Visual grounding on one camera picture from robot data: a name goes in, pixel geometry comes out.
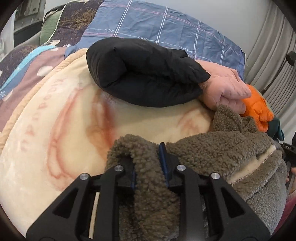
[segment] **gray wall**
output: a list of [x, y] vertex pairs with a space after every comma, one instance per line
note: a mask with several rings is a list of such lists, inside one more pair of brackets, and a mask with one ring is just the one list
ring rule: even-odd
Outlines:
[[[44, 12], [68, 1], [47, 0]], [[168, 6], [203, 21], [238, 44], [248, 56], [263, 26], [270, 0], [144, 1]]]

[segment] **cream blanket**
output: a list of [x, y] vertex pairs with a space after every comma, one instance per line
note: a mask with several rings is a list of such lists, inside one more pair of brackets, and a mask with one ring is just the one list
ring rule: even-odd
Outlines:
[[213, 112], [198, 100], [148, 108], [113, 99], [95, 85], [85, 53], [70, 55], [36, 85], [0, 136], [0, 203], [23, 235], [79, 174], [104, 171], [120, 136], [176, 142], [211, 126]]

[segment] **dark patterned fabric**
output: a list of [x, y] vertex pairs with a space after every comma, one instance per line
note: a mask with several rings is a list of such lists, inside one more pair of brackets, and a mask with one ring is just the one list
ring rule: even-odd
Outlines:
[[33, 45], [16, 47], [0, 62], [0, 88], [23, 59], [37, 47]]
[[104, 0], [82, 0], [66, 4], [58, 27], [47, 44], [57, 47], [77, 44], [103, 2]]

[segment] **bed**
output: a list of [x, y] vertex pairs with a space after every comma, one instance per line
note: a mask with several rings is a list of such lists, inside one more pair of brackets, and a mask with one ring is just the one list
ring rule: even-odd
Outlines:
[[107, 152], [119, 136], [175, 142], [211, 126], [213, 112], [198, 100], [160, 110], [111, 98], [94, 84], [85, 48], [110, 36], [141, 38], [235, 69], [243, 79], [245, 54], [239, 46], [168, 7], [79, 0], [55, 13], [56, 28], [42, 46], [20, 46], [0, 62], [0, 112], [5, 113], [0, 185], [9, 187], [0, 191], [0, 202], [23, 236], [80, 173], [104, 171]]

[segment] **orange puffer jacket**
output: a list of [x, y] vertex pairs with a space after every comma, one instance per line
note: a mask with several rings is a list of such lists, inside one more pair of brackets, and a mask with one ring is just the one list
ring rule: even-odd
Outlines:
[[274, 114], [258, 90], [251, 85], [248, 85], [248, 87], [251, 90], [252, 95], [250, 98], [242, 99], [247, 108], [245, 113], [241, 116], [252, 116], [255, 119], [258, 130], [267, 132], [267, 122], [273, 120]]

